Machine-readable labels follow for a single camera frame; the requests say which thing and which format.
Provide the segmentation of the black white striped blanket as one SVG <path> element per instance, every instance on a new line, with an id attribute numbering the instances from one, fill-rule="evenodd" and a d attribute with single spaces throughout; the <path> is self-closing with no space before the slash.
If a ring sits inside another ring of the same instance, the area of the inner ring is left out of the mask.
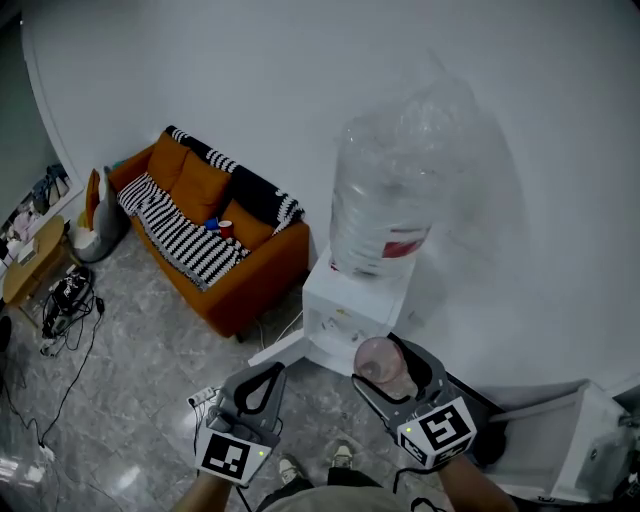
<path id="1" fill-rule="evenodd" d="M 135 217 L 153 247 L 199 290 L 206 291 L 249 256 L 238 240 L 223 238 L 187 219 L 171 196 L 143 173 L 117 194 L 125 213 Z"/>

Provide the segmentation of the person's right forearm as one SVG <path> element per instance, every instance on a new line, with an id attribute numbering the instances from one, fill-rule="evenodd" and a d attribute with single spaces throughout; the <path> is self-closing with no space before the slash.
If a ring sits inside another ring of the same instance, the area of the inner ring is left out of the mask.
<path id="1" fill-rule="evenodd" d="M 511 497 L 463 455 L 451 459 L 438 475 L 455 512 L 518 512 Z"/>

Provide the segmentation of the grey handbags on sill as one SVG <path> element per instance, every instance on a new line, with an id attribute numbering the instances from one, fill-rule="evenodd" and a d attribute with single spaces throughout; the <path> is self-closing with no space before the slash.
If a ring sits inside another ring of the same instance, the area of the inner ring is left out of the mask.
<path id="1" fill-rule="evenodd" d="M 60 163 L 47 167 L 45 176 L 33 187 L 31 195 L 34 209 L 40 215 L 56 205 L 70 190 L 69 176 Z"/>

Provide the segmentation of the grey bean bag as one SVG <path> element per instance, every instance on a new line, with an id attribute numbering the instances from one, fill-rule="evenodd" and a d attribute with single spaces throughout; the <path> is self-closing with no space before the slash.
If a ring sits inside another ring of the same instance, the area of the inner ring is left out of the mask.
<path id="1" fill-rule="evenodd" d="M 94 214 L 93 230 L 85 227 L 84 210 L 72 235 L 74 253 L 84 263 L 95 263 L 108 257 L 129 229 L 129 218 L 117 202 L 116 191 L 108 179 L 109 171 L 108 167 L 97 170 L 100 203 Z"/>

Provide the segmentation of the white water dispenser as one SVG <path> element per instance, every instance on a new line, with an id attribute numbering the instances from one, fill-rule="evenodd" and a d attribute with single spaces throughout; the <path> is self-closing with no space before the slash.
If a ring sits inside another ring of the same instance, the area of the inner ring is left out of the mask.
<path id="1" fill-rule="evenodd" d="M 358 347 L 395 327 L 415 265 L 397 278 L 352 278 L 331 266 L 325 249 L 304 283 L 302 327 L 254 355 L 251 366 L 309 361 L 349 376 Z"/>

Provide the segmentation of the person's left forearm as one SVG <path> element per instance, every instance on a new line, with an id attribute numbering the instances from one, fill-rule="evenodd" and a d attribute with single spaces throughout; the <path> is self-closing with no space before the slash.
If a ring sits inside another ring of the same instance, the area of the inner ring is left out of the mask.
<path id="1" fill-rule="evenodd" d="M 233 484 L 201 472 L 171 512 L 225 512 Z"/>

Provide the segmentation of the orange flat cushion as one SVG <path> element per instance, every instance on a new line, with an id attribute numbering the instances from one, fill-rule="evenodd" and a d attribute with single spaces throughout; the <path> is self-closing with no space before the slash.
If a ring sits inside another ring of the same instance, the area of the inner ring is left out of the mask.
<path id="1" fill-rule="evenodd" d="M 100 174 L 93 169 L 86 187 L 85 197 L 85 227 L 90 231 L 93 230 L 93 219 L 95 211 L 100 203 Z"/>

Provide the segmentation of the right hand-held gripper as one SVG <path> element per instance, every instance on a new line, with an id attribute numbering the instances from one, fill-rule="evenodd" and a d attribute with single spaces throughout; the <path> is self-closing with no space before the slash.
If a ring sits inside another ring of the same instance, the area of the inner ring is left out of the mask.
<path id="1" fill-rule="evenodd" d="M 462 397 L 448 402 L 449 381 L 441 361 L 409 340 L 397 338 L 394 342 L 416 386 L 415 398 L 394 399 L 356 374 L 351 382 L 385 428 L 397 429 L 398 445 L 425 469 L 437 468 L 471 446 L 476 426 Z M 418 404 L 438 407 L 410 420 Z"/>

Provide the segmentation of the person's beige clothing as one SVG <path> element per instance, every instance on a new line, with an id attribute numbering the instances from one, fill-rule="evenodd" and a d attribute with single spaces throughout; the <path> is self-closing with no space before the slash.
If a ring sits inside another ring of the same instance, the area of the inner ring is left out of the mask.
<path id="1" fill-rule="evenodd" d="M 379 486 L 314 486 L 298 474 L 268 495 L 255 512 L 410 512 L 410 508 Z"/>

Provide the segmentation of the pink transparent cup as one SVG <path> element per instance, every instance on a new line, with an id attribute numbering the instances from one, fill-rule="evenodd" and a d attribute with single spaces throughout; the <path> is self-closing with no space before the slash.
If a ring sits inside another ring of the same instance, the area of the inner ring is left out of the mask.
<path id="1" fill-rule="evenodd" d="M 365 340 L 354 358 L 354 373 L 366 378 L 393 399 L 415 397 L 417 386 L 409 376 L 399 346 L 389 338 L 374 337 Z"/>

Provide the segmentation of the white box bin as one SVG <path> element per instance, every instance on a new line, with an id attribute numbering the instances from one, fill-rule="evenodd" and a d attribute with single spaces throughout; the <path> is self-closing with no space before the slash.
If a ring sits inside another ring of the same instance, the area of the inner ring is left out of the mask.
<path id="1" fill-rule="evenodd" d="M 485 469 L 496 484 L 538 503 L 613 500 L 640 433 L 623 406 L 586 379 L 491 392 L 502 412 L 489 424 L 505 439 L 502 454 Z"/>

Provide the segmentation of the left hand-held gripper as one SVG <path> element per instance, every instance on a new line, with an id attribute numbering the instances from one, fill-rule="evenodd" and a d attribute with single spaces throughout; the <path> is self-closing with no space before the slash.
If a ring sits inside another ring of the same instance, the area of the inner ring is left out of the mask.
<path id="1" fill-rule="evenodd" d="M 264 383 L 260 404 L 250 408 L 248 397 Z M 268 460 L 280 437 L 273 431 L 286 384 L 281 362 L 264 362 L 230 376 L 220 390 L 220 407 L 211 406 L 196 441 L 195 467 L 246 487 Z M 241 415 L 259 416 L 257 425 Z"/>

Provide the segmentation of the person's left shoe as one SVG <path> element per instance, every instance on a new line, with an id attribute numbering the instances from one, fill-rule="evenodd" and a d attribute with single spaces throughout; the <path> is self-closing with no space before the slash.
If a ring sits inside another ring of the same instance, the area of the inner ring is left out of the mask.
<path id="1" fill-rule="evenodd" d="M 305 479 L 298 461 L 289 454 L 280 456 L 278 460 L 278 471 L 284 485 L 288 485 L 296 480 Z"/>

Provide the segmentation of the black knitted throw white stripes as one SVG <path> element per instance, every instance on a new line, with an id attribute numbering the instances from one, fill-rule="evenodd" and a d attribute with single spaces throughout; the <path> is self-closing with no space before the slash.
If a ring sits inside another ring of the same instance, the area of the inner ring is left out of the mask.
<path id="1" fill-rule="evenodd" d="M 174 125 L 169 125 L 165 132 L 176 142 L 193 151 L 208 166 L 231 176 L 218 211 L 219 215 L 232 200 L 235 200 L 254 218 L 271 226 L 275 234 L 303 220 L 304 209 L 287 192 Z"/>

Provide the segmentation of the grey window blind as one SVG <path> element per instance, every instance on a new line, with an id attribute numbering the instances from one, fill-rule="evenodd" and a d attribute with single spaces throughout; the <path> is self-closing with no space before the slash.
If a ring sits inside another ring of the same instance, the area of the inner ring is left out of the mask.
<path id="1" fill-rule="evenodd" d="M 0 29 L 0 220 L 58 162 L 35 102 L 21 26 L 14 18 Z"/>

